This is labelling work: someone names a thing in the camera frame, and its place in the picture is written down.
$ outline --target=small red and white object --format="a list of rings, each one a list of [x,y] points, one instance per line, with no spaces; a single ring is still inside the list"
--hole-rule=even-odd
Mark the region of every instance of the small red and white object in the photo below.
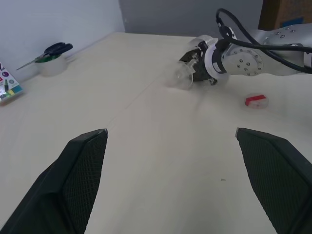
[[[249,94],[245,98],[245,105],[252,109],[264,109],[268,104],[269,99],[264,94]]]

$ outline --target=white wall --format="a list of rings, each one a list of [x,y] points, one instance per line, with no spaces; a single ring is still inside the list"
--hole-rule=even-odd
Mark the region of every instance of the white wall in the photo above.
[[[0,61],[18,81],[37,70],[15,70],[56,42],[72,43],[71,55],[124,31],[118,0],[1,0],[0,8]]]

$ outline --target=black cable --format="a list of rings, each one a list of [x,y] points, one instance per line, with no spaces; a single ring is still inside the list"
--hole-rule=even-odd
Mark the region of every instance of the black cable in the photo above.
[[[226,14],[230,19],[233,20],[233,22],[238,26],[239,30],[244,34],[244,36],[252,43],[247,43],[243,42],[240,40],[236,40],[232,38],[232,32],[229,32],[229,28],[226,27],[222,21],[222,19],[219,17],[220,12]],[[312,69],[311,68],[305,68],[298,66],[296,64],[293,64],[283,58],[281,58],[279,55],[276,53],[270,51],[270,50],[281,50],[281,51],[301,51],[301,52],[308,52],[310,53],[312,51],[312,48],[310,47],[303,47],[303,46],[288,46],[288,45],[282,45],[282,46],[269,46],[269,45],[261,45],[259,42],[257,42],[243,27],[243,25],[240,23],[240,21],[228,10],[220,8],[216,12],[216,22],[219,25],[219,30],[220,34],[222,37],[227,40],[228,42],[238,45],[238,46],[243,46],[247,48],[253,48],[253,49],[259,49],[263,53],[265,53],[267,56],[271,57],[272,59],[282,63],[283,65],[290,67],[294,70],[297,70],[299,72],[304,72],[304,73],[310,73],[312,74]]]

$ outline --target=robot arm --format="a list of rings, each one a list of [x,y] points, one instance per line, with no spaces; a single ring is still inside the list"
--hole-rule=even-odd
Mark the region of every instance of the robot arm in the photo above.
[[[308,52],[312,50],[311,30],[312,24],[299,24],[274,31],[255,30],[247,33],[262,47],[278,47],[278,50],[274,50],[274,52],[272,52],[273,50],[260,50],[233,44],[229,42],[228,37],[218,40],[209,36],[201,36],[198,46],[187,52],[180,61],[192,64],[194,81],[208,80],[211,85],[217,84],[219,80],[225,79],[229,75],[256,76],[261,73],[269,73],[276,76],[288,76],[303,71],[312,73],[312,53]],[[232,30],[228,31],[227,36],[229,34],[234,42],[238,41]],[[243,38],[239,42],[243,45],[250,44],[247,38]],[[288,49],[280,49],[281,45],[286,45],[284,47]],[[286,63],[293,66],[286,66],[277,61],[279,59],[285,60]]]

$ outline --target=gray wall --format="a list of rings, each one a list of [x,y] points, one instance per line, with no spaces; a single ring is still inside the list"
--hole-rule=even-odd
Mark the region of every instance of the gray wall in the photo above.
[[[220,7],[236,15],[247,29],[257,29],[262,8],[262,0],[119,1],[126,32],[179,36],[219,37],[215,12]]]

